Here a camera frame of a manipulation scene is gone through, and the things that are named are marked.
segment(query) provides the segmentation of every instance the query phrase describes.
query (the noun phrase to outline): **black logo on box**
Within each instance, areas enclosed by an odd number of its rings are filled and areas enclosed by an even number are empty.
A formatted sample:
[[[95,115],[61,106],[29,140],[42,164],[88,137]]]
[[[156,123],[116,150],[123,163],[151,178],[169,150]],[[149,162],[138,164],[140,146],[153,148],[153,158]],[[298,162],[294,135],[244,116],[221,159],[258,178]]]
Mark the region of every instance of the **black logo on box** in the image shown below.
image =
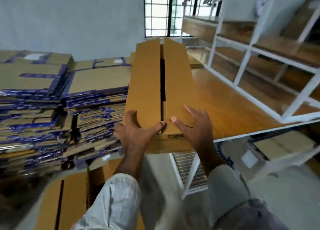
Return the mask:
[[[172,138],[181,138],[184,137],[184,135],[180,134],[180,135],[168,135],[168,139],[172,139]]]

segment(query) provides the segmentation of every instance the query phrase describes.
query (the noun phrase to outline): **person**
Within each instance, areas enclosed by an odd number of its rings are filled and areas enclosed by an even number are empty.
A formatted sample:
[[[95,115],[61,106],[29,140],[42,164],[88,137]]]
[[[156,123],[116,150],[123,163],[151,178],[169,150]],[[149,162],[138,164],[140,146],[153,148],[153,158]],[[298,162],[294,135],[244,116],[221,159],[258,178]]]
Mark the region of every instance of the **person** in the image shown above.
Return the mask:
[[[210,219],[216,229],[288,229],[251,193],[243,177],[218,155],[212,137],[212,124],[207,112],[185,105],[194,117],[194,126],[186,126],[177,117],[173,124],[197,152],[208,178]],[[74,230],[136,229],[141,192],[138,179],[143,155],[152,139],[164,127],[163,121],[149,129],[138,128],[133,118],[137,111],[125,114],[126,125],[116,124],[113,135],[122,144],[125,155],[98,194],[87,213],[74,225]]]

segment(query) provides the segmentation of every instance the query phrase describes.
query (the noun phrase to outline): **fingernail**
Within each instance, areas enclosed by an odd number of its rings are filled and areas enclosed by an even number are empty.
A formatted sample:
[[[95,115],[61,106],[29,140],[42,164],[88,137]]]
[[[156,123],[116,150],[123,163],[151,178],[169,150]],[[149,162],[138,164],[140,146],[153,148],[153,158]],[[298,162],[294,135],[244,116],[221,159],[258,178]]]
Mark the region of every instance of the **fingernail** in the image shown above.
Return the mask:
[[[170,120],[171,120],[171,122],[172,122],[172,123],[174,123],[174,122],[176,122],[176,120],[177,120],[177,117],[175,117],[175,116],[172,116],[172,117],[170,118]]]

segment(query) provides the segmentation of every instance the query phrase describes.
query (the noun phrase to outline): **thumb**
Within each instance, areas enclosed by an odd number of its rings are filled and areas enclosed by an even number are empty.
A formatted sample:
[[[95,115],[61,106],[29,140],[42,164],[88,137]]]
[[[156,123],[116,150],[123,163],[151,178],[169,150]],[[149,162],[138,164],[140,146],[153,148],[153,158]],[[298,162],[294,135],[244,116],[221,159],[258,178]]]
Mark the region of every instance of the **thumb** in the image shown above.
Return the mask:
[[[185,133],[188,132],[188,127],[186,127],[186,125],[177,117],[172,116],[170,118],[171,122],[182,132],[182,134],[185,135]]]
[[[164,121],[160,121],[156,125],[152,126],[150,129],[148,129],[148,131],[152,136],[154,136],[155,134],[158,134],[158,132],[162,130],[164,125],[165,125]]]

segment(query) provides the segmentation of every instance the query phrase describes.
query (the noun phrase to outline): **person's left hand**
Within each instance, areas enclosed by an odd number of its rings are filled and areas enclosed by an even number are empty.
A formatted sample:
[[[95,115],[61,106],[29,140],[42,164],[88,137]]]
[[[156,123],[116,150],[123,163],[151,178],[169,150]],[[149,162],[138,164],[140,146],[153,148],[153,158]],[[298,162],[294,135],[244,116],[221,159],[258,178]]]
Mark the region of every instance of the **person's left hand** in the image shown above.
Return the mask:
[[[162,130],[165,123],[164,121],[160,121],[150,129],[141,129],[133,122],[133,117],[136,116],[136,114],[137,111],[135,110],[126,112],[124,115],[126,125],[123,126],[117,123],[114,126],[113,136],[121,141],[125,151],[134,149],[144,153],[152,137]]]

